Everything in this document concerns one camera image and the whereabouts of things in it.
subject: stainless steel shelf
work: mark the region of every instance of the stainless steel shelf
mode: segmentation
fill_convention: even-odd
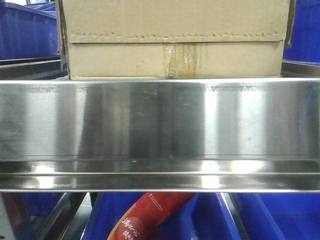
[[[60,59],[0,60],[0,80],[55,79],[67,74],[67,70],[61,67]]]
[[[320,80],[0,81],[1,191],[320,190]]]

